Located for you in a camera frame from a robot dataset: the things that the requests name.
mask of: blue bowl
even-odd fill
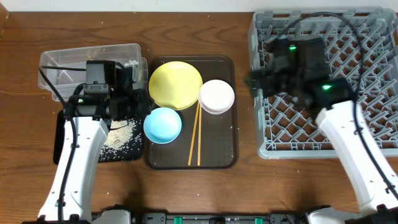
[[[180,116],[170,108],[157,108],[144,121],[144,133],[154,143],[172,142],[181,131]]]

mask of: yellow bowl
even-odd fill
[[[149,80],[149,94],[161,107],[182,110],[198,100],[203,84],[200,73],[185,62],[169,62],[155,70]]]

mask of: wooden chopstick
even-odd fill
[[[193,124],[193,132],[192,132],[192,140],[191,140],[191,151],[189,152],[188,166],[191,165],[191,160],[192,160],[193,143],[195,142],[195,134],[196,134],[196,131],[197,131],[199,107],[201,108],[201,106],[199,105],[199,102],[198,102],[197,113],[195,115],[195,123]]]
[[[199,130],[198,130],[198,166],[200,166],[200,141],[201,141],[201,106],[199,108]]]

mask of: white wall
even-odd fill
[[[398,0],[0,0],[8,11],[253,12],[260,9],[390,8]]]

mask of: tabletop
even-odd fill
[[[338,159],[264,160],[257,155],[247,35],[252,13],[12,12],[0,40],[0,223],[35,220],[57,166],[53,142],[61,104],[37,86],[47,50],[137,43],[161,55],[226,55],[234,62],[239,160],[225,170],[157,171],[143,159],[98,165],[93,211],[126,204],[137,212],[304,211],[329,204],[358,211]],[[398,159],[390,158],[395,170]]]

